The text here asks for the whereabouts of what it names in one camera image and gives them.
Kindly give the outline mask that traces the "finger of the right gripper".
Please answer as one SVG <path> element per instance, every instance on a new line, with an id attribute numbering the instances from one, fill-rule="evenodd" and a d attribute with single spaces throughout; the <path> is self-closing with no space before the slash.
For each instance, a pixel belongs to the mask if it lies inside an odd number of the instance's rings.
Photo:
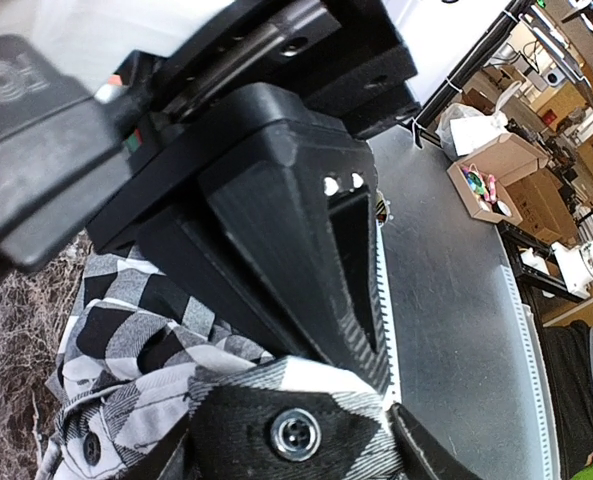
<path id="1" fill-rule="evenodd" d="M 265 83 L 226 96 L 182 140 L 186 175 L 140 227 L 141 253 L 271 354 L 387 392 L 369 145 Z"/>

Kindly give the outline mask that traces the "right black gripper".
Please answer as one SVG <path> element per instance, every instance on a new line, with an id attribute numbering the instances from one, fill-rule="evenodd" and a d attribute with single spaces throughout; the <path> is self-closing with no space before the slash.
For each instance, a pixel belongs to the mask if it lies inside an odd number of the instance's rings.
<path id="1" fill-rule="evenodd" d="M 258 112 L 259 84 L 299 97 L 358 139 L 419 107 L 408 85 L 417 73 L 412 55 L 379 1 L 236 1 L 170 57 L 136 54 L 129 67 L 130 85 L 109 111 L 143 145 L 131 157 L 135 178 L 87 225 L 97 250 L 133 240 L 156 201 L 163 153 L 180 148 L 173 134 L 198 130 L 210 113 Z"/>

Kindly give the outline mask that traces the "black white plaid shirt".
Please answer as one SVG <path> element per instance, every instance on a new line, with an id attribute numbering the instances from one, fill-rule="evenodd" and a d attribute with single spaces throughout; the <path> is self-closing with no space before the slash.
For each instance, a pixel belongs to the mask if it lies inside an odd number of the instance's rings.
<path id="1" fill-rule="evenodd" d="M 87 258 L 48 387 L 40 479 L 393 479 L 401 452 L 354 373 L 275 358 L 134 246 Z"/>

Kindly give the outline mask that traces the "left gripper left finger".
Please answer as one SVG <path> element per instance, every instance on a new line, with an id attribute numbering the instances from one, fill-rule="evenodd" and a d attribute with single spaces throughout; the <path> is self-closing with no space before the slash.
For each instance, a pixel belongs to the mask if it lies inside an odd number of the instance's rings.
<path id="1" fill-rule="evenodd" d="M 167 438 L 152 452 L 153 479 L 190 480 L 195 478 L 193 446 L 187 434 Z"/>

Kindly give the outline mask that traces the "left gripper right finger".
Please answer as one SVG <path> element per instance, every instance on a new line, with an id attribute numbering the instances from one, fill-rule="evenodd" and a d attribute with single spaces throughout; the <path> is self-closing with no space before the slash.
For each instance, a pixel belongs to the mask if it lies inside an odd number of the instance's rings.
<path id="1" fill-rule="evenodd" d="M 388 411 L 407 479 L 481 480 L 453 457 L 402 404 Z"/>

